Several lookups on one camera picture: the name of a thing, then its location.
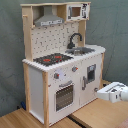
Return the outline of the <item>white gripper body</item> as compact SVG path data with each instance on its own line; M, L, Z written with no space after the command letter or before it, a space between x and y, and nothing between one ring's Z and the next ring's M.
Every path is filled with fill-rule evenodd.
M112 103L121 100L120 91L123 89L124 85L119 82L112 82L104 88L97 91L97 97L106 101L111 101Z

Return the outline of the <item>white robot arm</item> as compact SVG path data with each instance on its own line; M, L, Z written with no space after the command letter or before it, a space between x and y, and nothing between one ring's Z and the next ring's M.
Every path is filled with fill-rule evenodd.
M128 86L120 82L112 82L98 90L97 97L112 103L119 101L128 102Z

